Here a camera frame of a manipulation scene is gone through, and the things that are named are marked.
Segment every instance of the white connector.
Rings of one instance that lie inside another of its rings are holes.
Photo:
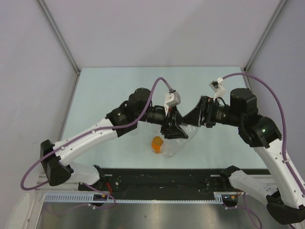
[[[181,97],[178,92],[172,92],[165,94],[164,108],[165,115],[167,115],[169,108],[179,105],[181,102]]]
[[[219,77],[216,81],[212,81],[209,86],[212,88],[212,90],[215,92],[214,95],[214,101],[216,98],[218,97],[223,97],[223,95],[225,94],[225,88],[222,86],[222,81],[223,78]]]

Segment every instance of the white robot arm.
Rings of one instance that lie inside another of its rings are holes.
[[[79,155],[100,143],[121,137],[137,128],[137,122],[149,122],[161,126],[165,138],[188,138],[178,123],[182,119],[176,105],[180,96],[175,90],[165,95],[164,106],[152,106],[151,91],[137,89],[119,107],[112,110],[104,119],[78,135],[52,143],[41,143],[41,158],[48,156],[41,163],[50,186],[57,186],[66,181],[92,185],[96,189],[103,186],[104,174],[98,166],[84,166],[74,163]]]
[[[216,94],[222,94],[220,82],[217,80],[210,84]],[[258,114],[256,102],[256,96],[247,88],[232,90],[230,105],[222,106],[218,98],[201,96],[197,106],[183,117],[182,123],[208,128],[216,123],[236,126],[239,136],[264,161],[276,186],[251,178],[234,166],[221,172],[223,182],[265,204],[279,223],[301,222],[305,219],[305,182],[287,152],[282,152],[282,135],[274,121]]]

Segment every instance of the orange lid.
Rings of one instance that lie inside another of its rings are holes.
[[[152,150],[156,154],[161,153],[161,146],[163,143],[164,143],[164,141],[162,140],[162,138],[160,138],[159,136],[154,137],[152,140]]]

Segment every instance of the black cylinder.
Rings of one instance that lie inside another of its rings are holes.
[[[146,121],[148,123],[163,125],[165,119],[164,107],[150,107],[147,112]]]
[[[230,93],[231,113],[257,115],[257,98],[248,88],[236,88]]]
[[[138,88],[129,96],[127,108],[135,118],[137,118],[144,109],[150,92],[151,91],[146,88]]]
[[[230,112],[230,106],[214,104],[212,108],[211,121],[225,125],[239,126],[240,118]]]

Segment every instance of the plastic bottle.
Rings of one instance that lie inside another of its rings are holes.
[[[180,149],[182,149],[186,145],[186,143],[188,143],[196,135],[199,130],[198,127],[192,125],[181,126],[181,128],[189,136],[188,139],[164,139],[163,136],[156,136],[152,140],[153,152],[156,154],[162,153],[166,157],[172,157]]]

